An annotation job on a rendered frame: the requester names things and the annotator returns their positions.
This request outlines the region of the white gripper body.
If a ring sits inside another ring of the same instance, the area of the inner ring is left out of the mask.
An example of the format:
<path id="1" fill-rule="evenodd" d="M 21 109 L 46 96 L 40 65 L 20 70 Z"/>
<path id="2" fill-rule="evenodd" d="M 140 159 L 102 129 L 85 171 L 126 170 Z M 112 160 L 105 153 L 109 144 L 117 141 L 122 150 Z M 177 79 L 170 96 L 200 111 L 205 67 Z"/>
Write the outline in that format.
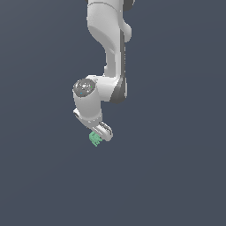
<path id="1" fill-rule="evenodd" d="M 99 115 L 96 120 L 87 121 L 81 117 L 78 109 L 73 111 L 76 118 L 88 129 L 95 132 L 97 135 L 100 136 L 101 139 L 106 141 L 110 141 L 113 137 L 112 129 L 102 121 L 102 115 Z"/>

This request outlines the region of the small green object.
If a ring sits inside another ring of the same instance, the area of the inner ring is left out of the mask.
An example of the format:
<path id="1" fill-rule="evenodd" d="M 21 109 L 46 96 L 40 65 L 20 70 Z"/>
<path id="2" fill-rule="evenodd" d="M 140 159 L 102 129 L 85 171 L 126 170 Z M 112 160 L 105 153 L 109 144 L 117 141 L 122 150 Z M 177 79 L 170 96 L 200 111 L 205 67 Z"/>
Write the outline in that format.
<path id="1" fill-rule="evenodd" d="M 100 144 L 100 142 L 102 141 L 102 138 L 95 132 L 91 132 L 89 134 L 89 140 L 92 142 L 93 145 L 95 145 L 97 147 Z"/>

